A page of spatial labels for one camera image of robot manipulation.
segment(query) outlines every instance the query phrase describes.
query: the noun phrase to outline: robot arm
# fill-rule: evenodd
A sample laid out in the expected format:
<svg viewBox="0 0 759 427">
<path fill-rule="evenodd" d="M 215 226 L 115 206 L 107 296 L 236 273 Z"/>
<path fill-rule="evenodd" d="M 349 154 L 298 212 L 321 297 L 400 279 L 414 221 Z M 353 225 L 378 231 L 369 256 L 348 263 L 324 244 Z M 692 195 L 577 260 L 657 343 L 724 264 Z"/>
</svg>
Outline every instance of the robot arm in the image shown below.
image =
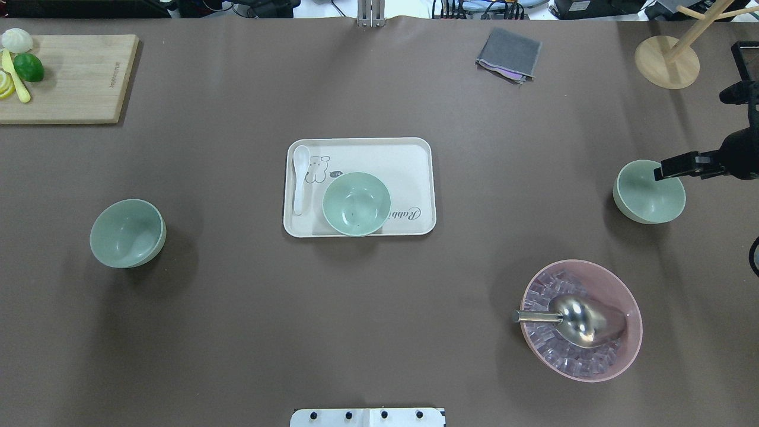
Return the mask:
<svg viewBox="0 0 759 427">
<path fill-rule="evenodd" d="M 748 128 L 725 138 L 719 150 L 680 154 L 662 161 L 653 171 L 657 181 L 675 176 L 700 176 L 701 179 L 732 175 L 738 179 L 759 178 L 759 83 L 740 81 L 720 92 L 725 104 L 748 104 Z"/>
</svg>

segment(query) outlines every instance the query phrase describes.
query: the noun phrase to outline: bowl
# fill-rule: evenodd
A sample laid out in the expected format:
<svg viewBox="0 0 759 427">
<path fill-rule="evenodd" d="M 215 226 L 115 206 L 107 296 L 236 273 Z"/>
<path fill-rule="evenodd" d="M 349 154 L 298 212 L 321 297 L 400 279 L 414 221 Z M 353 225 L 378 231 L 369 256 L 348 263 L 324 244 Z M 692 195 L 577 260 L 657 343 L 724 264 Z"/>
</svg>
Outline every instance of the bowl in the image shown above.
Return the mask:
<svg viewBox="0 0 759 427">
<path fill-rule="evenodd" d="M 653 179 L 661 163 L 636 160 L 619 171 L 612 194 L 619 210 L 641 224 L 668 223 L 685 208 L 685 188 L 680 178 Z"/>
<path fill-rule="evenodd" d="M 166 241 L 166 224 L 155 206 L 140 199 L 116 202 L 95 220 L 90 249 L 113 268 L 137 267 L 152 260 Z"/>
<path fill-rule="evenodd" d="M 594 264 L 589 261 L 582 260 L 564 260 L 557 261 L 553 264 L 546 266 L 539 271 L 532 278 L 528 284 L 527 289 L 524 291 L 524 297 L 522 297 L 520 309 L 529 309 L 525 306 L 525 301 L 528 299 L 528 293 L 531 291 L 531 286 L 537 281 L 540 282 L 540 278 L 545 277 L 544 274 L 557 275 L 560 272 L 563 274 L 571 275 L 579 280 L 584 289 L 587 291 L 587 297 L 595 301 L 606 304 L 610 307 L 617 308 L 621 312 L 625 313 L 627 318 L 627 325 L 625 331 L 622 332 L 622 336 L 619 338 L 619 346 L 616 348 L 616 361 L 608 367 L 605 372 L 596 373 L 593 375 L 568 375 L 562 372 L 558 367 L 552 365 L 547 359 L 547 356 L 541 354 L 538 351 L 537 346 L 530 339 L 528 334 L 528 324 L 522 323 L 520 327 L 524 335 L 524 339 L 527 341 L 530 350 L 537 356 L 537 358 L 543 362 L 544 365 L 551 368 L 553 371 L 558 372 L 562 376 L 571 378 L 576 381 L 582 382 L 601 382 L 608 381 L 614 377 L 622 374 L 627 368 L 635 361 L 635 357 L 641 350 L 641 344 L 643 343 L 643 320 L 641 318 L 641 311 L 638 309 L 638 304 L 635 298 L 627 289 L 627 286 L 611 271 L 601 267 L 598 264 Z"/>
<path fill-rule="evenodd" d="M 367 236 L 380 229 L 390 216 L 390 192 L 376 176 L 346 173 L 327 187 L 322 212 L 329 225 L 340 233 Z"/>
</svg>

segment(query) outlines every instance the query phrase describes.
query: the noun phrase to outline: lime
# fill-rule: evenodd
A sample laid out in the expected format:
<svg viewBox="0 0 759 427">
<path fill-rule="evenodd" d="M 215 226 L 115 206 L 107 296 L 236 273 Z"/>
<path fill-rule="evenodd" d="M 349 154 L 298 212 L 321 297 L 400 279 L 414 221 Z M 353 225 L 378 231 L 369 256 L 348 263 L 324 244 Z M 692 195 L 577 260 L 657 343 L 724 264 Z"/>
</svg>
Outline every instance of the lime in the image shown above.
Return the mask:
<svg viewBox="0 0 759 427">
<path fill-rule="evenodd" d="M 40 81 L 45 77 L 45 69 L 42 62 L 31 53 L 19 53 L 13 59 L 13 68 L 16 68 L 18 77 L 25 81 Z"/>
</svg>

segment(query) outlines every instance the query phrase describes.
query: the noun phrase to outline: wooden mug tree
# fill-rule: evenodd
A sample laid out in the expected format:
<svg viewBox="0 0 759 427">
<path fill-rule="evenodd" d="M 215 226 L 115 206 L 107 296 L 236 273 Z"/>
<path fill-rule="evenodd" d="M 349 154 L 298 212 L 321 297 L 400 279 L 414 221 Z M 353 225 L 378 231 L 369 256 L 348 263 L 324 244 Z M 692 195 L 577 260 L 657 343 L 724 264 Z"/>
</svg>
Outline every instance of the wooden mug tree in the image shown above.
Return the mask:
<svg viewBox="0 0 759 427">
<path fill-rule="evenodd" d="M 696 81 L 700 64 L 691 44 L 714 21 L 759 10 L 759 6 L 723 13 L 733 0 L 716 0 L 705 14 L 678 6 L 677 10 L 698 19 L 680 39 L 654 36 L 644 40 L 635 50 L 635 65 L 653 84 L 666 89 L 682 89 Z"/>
</svg>

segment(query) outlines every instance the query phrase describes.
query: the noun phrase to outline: lemon slice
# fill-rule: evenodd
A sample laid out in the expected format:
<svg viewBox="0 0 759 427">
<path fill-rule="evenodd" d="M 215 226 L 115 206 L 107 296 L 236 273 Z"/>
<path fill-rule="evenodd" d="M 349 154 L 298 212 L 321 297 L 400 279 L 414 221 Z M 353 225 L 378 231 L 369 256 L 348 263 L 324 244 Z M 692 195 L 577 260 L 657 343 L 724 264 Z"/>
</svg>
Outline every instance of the lemon slice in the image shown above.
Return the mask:
<svg viewBox="0 0 759 427">
<path fill-rule="evenodd" d="M 5 71 L 0 71 L 0 93 L 5 92 L 13 84 L 13 78 Z"/>
<path fill-rule="evenodd" d="M 9 97 L 10 95 L 13 95 L 13 92 L 15 92 L 15 91 L 16 91 L 16 87 L 11 83 L 11 85 L 8 86 L 8 89 L 6 89 L 6 90 L 2 91 L 2 93 L 0 93 L 0 100 L 3 100 L 5 98 Z"/>
</svg>

